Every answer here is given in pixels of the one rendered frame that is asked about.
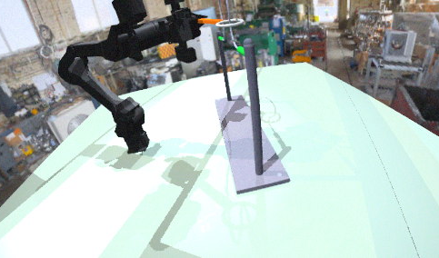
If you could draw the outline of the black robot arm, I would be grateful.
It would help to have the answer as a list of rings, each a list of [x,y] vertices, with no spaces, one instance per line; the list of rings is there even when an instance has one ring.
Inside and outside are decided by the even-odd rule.
[[[137,24],[147,17],[143,0],[114,0],[112,5],[119,24],[111,25],[105,40],[69,45],[59,61],[58,73],[69,84],[81,86],[111,112],[116,123],[115,134],[124,138],[128,154],[145,152],[150,142],[143,128],[145,109],[130,96],[125,99],[119,98],[89,74],[87,57],[101,56],[111,62],[118,62],[126,57],[142,61],[142,51],[157,46],[159,35],[152,21]],[[197,17],[190,15],[186,8],[171,14],[172,18],[166,24],[170,26],[171,31],[168,44],[180,44],[201,35]]]

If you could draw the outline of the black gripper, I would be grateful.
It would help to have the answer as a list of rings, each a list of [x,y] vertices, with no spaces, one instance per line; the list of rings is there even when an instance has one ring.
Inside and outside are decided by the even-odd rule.
[[[172,6],[172,10],[171,13],[174,11],[178,11],[181,9],[187,9],[188,12],[190,12],[190,15],[194,15],[197,17],[197,19],[203,19],[203,18],[207,18],[208,15],[196,15],[195,13],[192,13],[190,10],[191,8],[189,7],[183,7],[181,8],[179,3],[183,2],[184,0],[164,0],[165,1],[165,5],[171,5]],[[162,43],[167,43],[168,42],[168,38],[171,37],[171,31],[170,31],[170,26],[166,25],[169,20],[171,20],[172,16],[166,16],[166,17],[162,17],[162,18],[158,18],[152,21],[152,23],[154,23],[155,28],[157,29],[157,33],[159,35],[159,45]],[[175,56],[176,59],[178,61],[182,61],[184,63],[187,64],[191,64],[192,62],[196,61],[196,51],[193,47],[188,47],[187,46],[187,41],[184,41],[182,43],[179,44],[179,46],[175,47]]]

